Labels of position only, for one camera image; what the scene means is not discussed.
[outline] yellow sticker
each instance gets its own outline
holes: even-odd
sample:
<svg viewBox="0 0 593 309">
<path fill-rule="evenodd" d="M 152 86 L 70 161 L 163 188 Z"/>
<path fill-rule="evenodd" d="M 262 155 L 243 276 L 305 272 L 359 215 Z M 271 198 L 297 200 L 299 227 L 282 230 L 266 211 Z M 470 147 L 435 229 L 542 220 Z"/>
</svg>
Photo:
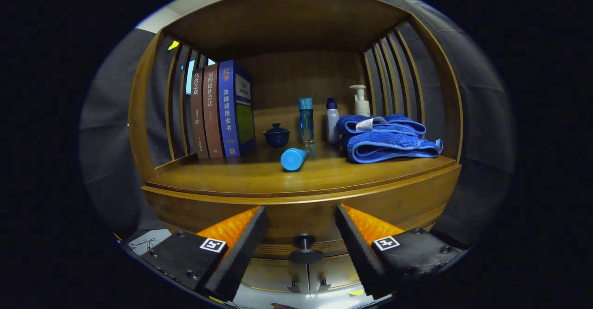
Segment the yellow sticker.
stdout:
<svg viewBox="0 0 593 309">
<path fill-rule="evenodd" d="M 226 303 L 222 302 L 221 300 L 218 300 L 218 298 L 213 298 L 212 296 L 210 296 L 209 298 L 210 298 L 210 300 L 212 300 L 214 302 L 218 302 L 220 304 L 226 304 Z"/>
<path fill-rule="evenodd" d="M 178 41 L 173 41 L 173 43 L 171 44 L 171 46 L 169 46 L 169 51 L 176 48 L 177 46 L 179 46 L 179 42 Z"/>
<path fill-rule="evenodd" d="M 351 296 L 361 296 L 365 293 L 365 290 L 355 290 L 354 292 L 349 292 Z"/>
</svg>

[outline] blue book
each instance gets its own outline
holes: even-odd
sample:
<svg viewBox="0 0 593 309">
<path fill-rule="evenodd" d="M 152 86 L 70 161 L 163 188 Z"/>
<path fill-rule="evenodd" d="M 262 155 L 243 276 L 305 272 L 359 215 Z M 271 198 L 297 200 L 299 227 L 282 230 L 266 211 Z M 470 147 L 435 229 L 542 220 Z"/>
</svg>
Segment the blue book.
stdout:
<svg viewBox="0 0 593 309">
<path fill-rule="evenodd" d="M 226 157 L 241 156 L 256 143 L 252 77 L 235 60 L 218 65 L 218 109 Z"/>
</svg>

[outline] brown book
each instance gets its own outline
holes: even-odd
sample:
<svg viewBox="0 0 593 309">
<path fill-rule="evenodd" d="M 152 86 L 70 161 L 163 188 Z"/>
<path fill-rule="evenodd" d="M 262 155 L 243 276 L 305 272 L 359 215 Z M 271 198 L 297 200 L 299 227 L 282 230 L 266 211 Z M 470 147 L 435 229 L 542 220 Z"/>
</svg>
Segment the brown book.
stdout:
<svg viewBox="0 0 593 309">
<path fill-rule="evenodd" d="M 202 111 L 202 76 L 204 68 L 197 68 L 191 79 L 191 125 L 193 126 L 193 140 L 196 145 L 198 159 L 208 158 L 206 146 L 206 132 L 204 130 L 204 114 Z"/>
<path fill-rule="evenodd" d="M 220 121 L 218 121 L 218 64 L 204 68 L 203 108 L 206 144 L 210 158 L 223 157 L 221 144 Z"/>
</svg>

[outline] wooden cabinet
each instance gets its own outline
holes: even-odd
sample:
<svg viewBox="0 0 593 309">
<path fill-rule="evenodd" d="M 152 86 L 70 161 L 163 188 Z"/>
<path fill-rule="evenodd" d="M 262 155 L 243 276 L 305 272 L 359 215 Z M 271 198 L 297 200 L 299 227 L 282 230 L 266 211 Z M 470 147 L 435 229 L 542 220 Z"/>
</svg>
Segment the wooden cabinet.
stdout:
<svg viewBox="0 0 593 309">
<path fill-rule="evenodd" d="M 445 101 L 445 148 L 436 158 L 350 163 L 324 140 L 326 98 L 337 100 L 340 114 L 354 113 L 349 86 L 364 84 L 373 115 L 399 111 L 409 116 L 413 93 L 416 117 L 424 122 L 419 72 L 398 36 L 402 24 L 417 32 L 438 73 Z M 155 167 L 146 132 L 146 89 L 165 37 L 216 62 L 238 60 L 251 73 L 256 148 L 240 158 L 197 159 L 187 146 L 177 150 L 170 143 L 172 161 Z M 403 60 L 413 83 L 403 81 Z M 373 83 L 373 72 L 379 73 L 379 85 Z M 167 95 L 180 92 L 185 97 L 176 83 L 162 87 Z M 404 108 L 379 111 L 375 106 L 378 98 L 383 104 L 397 104 L 398 94 L 405 98 Z M 298 148 L 297 100 L 309 96 L 314 101 L 315 149 L 298 172 L 286 172 L 279 162 L 285 148 L 270 148 L 262 133 L 271 123 L 282 123 L 292 129 L 287 147 Z M 187 141 L 184 113 L 172 113 L 171 102 L 167 97 L 163 104 L 165 120 L 180 115 L 183 125 L 177 126 L 181 132 L 167 125 L 169 141 L 175 134 Z M 379 0 L 221 0 L 202 7 L 155 35 L 136 71 L 129 106 L 132 151 L 145 183 L 142 190 L 159 217 L 197 232 L 254 206 L 266 206 L 269 226 L 257 258 L 287 259 L 294 250 L 292 237 L 299 233 L 316 235 L 314 248 L 326 256 L 347 253 L 334 224 L 339 203 L 402 229 L 433 224 L 460 173 L 462 127 L 458 85 L 441 46 L 415 16 Z"/>
</svg>

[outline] wooden shelf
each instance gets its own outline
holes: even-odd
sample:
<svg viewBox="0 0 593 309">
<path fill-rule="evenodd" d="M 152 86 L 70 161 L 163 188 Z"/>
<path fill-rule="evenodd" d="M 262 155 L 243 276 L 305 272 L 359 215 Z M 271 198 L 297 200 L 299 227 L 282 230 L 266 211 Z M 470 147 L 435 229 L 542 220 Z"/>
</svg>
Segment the wooden shelf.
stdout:
<svg viewBox="0 0 593 309">
<path fill-rule="evenodd" d="M 407 15 L 379 0 L 221 0 L 164 31 L 220 61 L 298 50 L 362 52 Z"/>
<path fill-rule="evenodd" d="M 280 165 L 280 155 L 288 147 L 258 145 L 240 158 L 194 160 L 150 179 L 146 185 L 228 197 L 319 195 L 392 183 L 455 164 L 443 156 L 354 164 L 339 148 L 318 142 L 302 167 L 288 172 Z"/>
</svg>

